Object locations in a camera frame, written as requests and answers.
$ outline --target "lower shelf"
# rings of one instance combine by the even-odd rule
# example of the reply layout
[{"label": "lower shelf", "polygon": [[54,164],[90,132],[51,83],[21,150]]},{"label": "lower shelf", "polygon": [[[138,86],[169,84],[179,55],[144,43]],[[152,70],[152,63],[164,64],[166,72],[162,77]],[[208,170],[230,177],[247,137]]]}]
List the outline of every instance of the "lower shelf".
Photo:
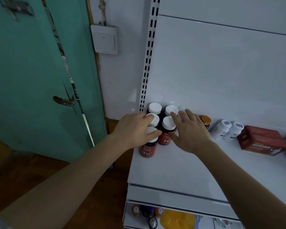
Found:
[{"label": "lower shelf", "polygon": [[[132,203],[126,203],[124,227],[131,229],[149,229],[147,219],[143,215],[133,216],[131,214]],[[198,225],[199,229],[215,229],[213,218],[204,216]],[[157,229],[164,229],[158,220]]]}]

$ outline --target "wooden floor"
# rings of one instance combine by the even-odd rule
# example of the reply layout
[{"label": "wooden floor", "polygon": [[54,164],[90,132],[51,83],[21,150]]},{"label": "wooden floor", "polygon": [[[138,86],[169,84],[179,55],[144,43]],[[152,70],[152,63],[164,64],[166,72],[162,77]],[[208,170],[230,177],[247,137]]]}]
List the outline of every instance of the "wooden floor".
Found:
[{"label": "wooden floor", "polygon": [[[0,175],[0,211],[66,165],[40,155],[15,157]],[[123,228],[127,177],[128,172],[107,170],[64,228]]]}]

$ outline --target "white bottle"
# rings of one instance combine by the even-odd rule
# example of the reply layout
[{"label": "white bottle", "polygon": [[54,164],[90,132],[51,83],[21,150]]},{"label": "white bottle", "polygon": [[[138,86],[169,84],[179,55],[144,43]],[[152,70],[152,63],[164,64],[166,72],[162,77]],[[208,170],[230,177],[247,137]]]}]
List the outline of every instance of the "white bottle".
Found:
[{"label": "white bottle", "polygon": [[244,126],[241,123],[233,122],[229,132],[224,135],[224,140],[232,141],[242,132],[243,129]]},{"label": "white bottle", "polygon": [[232,124],[228,120],[222,120],[210,132],[211,137],[214,139],[222,138],[231,128]]}]

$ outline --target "light switch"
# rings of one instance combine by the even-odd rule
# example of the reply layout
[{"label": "light switch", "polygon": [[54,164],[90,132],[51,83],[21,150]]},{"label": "light switch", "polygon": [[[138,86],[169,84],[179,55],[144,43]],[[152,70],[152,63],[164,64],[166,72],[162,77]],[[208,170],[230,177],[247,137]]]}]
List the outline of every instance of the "light switch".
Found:
[{"label": "light switch", "polygon": [[94,50],[98,53],[118,54],[118,40],[116,26],[102,26],[92,24],[90,26],[94,44]]},{"label": "light switch", "polygon": [[95,48],[115,51],[114,35],[92,33],[92,37]]}]

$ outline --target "right hand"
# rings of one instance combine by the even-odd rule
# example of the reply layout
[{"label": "right hand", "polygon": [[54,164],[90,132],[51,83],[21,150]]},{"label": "right hand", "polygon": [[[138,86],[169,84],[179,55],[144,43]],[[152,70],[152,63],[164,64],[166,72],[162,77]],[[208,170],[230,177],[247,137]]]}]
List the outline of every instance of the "right hand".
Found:
[{"label": "right hand", "polygon": [[188,109],[185,112],[179,111],[178,114],[181,119],[174,112],[170,113],[179,132],[179,136],[173,132],[169,133],[176,146],[186,152],[197,154],[203,147],[213,143],[199,116]]}]

